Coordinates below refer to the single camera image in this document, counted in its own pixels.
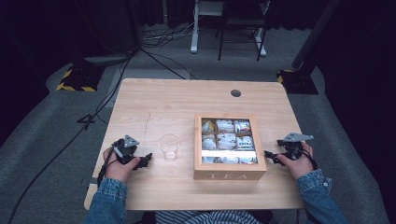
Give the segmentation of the person's left hand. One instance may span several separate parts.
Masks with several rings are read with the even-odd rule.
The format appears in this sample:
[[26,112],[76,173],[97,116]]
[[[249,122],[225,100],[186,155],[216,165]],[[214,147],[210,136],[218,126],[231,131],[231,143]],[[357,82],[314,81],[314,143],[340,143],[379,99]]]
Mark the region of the person's left hand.
[[107,156],[110,156],[109,160],[111,164],[109,164],[106,168],[106,178],[111,178],[115,180],[119,180],[120,182],[126,184],[129,178],[130,173],[136,167],[136,165],[140,162],[139,158],[133,158],[127,164],[121,164],[117,161],[117,157],[115,153],[112,151],[112,148],[108,148],[103,153],[104,159]]

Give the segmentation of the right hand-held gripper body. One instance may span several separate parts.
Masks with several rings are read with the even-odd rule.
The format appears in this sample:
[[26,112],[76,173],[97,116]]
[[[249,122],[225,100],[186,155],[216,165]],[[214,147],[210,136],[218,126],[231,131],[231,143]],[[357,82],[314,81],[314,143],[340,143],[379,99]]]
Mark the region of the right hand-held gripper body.
[[306,135],[301,133],[289,133],[283,139],[277,141],[280,147],[286,149],[284,155],[291,160],[296,161],[303,154],[303,141],[313,140],[313,135]]

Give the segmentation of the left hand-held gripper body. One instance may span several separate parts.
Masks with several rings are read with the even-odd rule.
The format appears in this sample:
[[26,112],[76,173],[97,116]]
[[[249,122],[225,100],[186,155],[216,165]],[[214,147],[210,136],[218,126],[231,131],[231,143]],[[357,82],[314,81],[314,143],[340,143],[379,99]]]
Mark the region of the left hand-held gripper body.
[[134,153],[137,150],[138,145],[138,141],[126,134],[124,138],[114,142],[112,147],[116,152],[117,160],[121,164],[127,164],[134,158]]

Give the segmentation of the black metal chair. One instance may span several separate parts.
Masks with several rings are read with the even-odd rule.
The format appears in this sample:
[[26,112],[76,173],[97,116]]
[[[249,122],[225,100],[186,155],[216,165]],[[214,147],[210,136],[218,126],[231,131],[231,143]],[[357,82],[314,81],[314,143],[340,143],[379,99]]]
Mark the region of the black metal chair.
[[222,4],[220,25],[217,30],[219,35],[218,60],[221,60],[224,43],[242,43],[242,40],[225,40],[226,29],[251,30],[251,37],[257,47],[256,61],[266,53],[264,38],[268,30],[267,14],[271,8],[271,0],[225,0]]

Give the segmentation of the black yellow striped stand base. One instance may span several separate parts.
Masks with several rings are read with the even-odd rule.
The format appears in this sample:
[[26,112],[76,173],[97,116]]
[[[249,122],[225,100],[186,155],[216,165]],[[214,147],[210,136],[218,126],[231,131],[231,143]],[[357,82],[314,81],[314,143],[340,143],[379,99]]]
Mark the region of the black yellow striped stand base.
[[311,76],[298,70],[279,70],[276,72],[276,80],[283,85],[287,94],[318,94]]
[[98,90],[104,71],[104,67],[95,65],[88,65],[84,68],[71,65],[64,73],[56,90],[95,92]]

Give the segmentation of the person's right hand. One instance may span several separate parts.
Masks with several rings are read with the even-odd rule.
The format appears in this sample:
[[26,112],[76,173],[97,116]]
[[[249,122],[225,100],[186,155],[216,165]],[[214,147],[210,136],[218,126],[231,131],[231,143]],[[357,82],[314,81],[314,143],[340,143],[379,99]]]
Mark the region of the person's right hand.
[[305,142],[302,142],[302,146],[305,150],[305,154],[303,154],[296,161],[290,160],[281,154],[276,156],[283,164],[285,164],[289,168],[290,174],[294,179],[298,179],[299,177],[306,175],[314,170],[313,164],[311,162],[311,159],[313,158],[313,148]]

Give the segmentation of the wooden tea box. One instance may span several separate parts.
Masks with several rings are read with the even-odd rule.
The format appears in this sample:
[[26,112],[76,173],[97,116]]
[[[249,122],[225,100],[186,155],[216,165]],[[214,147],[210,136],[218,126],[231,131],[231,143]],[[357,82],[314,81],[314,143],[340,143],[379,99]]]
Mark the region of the wooden tea box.
[[[201,149],[202,119],[248,119],[251,125],[258,162],[254,164],[202,163],[202,149]],[[258,181],[267,171],[258,125],[255,117],[252,114],[233,114],[233,113],[196,114],[194,143],[195,143],[194,175],[193,175],[194,179]]]

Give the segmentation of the black slanted stand post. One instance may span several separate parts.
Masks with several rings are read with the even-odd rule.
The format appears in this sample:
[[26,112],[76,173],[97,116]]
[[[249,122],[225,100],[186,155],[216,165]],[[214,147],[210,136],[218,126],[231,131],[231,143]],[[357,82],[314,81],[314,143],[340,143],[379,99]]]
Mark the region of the black slanted stand post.
[[327,6],[324,8],[322,14],[318,18],[313,30],[311,31],[308,38],[305,40],[303,46],[292,62],[291,66],[295,69],[300,69],[305,61],[307,60],[308,54],[313,50],[315,43],[317,42],[321,32],[324,30],[326,24],[332,17],[332,14],[337,9],[341,0],[330,0]]

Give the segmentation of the white desk frame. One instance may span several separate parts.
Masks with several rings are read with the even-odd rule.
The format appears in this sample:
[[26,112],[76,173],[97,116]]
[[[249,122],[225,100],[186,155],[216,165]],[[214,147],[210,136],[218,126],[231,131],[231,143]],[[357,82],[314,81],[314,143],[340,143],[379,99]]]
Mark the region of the white desk frame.
[[[199,39],[199,20],[204,16],[220,16],[221,8],[224,0],[194,0],[194,10],[193,10],[193,30],[191,35],[191,53],[196,53],[198,51],[198,39]],[[259,50],[260,56],[264,57],[266,55],[265,48],[260,48],[260,43],[264,39],[264,30],[258,28],[253,33],[253,40]]]

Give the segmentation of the person's striped shirt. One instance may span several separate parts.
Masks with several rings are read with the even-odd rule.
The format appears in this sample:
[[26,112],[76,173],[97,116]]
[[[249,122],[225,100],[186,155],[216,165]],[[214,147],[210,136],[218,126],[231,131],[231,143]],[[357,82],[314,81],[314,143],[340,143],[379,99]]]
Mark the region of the person's striped shirt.
[[156,224],[262,224],[244,211],[160,211],[155,213]]

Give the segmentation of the group of tea bags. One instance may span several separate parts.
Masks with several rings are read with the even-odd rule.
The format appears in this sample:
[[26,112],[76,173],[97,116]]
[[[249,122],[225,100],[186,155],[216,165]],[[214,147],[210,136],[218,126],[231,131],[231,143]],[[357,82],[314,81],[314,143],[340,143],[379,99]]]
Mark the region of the group of tea bags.
[[248,119],[202,119],[202,163],[258,162]]

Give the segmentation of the clear glass cup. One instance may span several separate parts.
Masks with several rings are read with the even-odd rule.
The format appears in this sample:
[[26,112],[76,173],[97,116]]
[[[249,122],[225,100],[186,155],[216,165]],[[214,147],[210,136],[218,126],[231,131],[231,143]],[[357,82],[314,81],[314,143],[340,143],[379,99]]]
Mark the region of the clear glass cup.
[[174,161],[177,159],[179,146],[179,138],[174,134],[165,134],[159,139],[159,149],[166,161]]

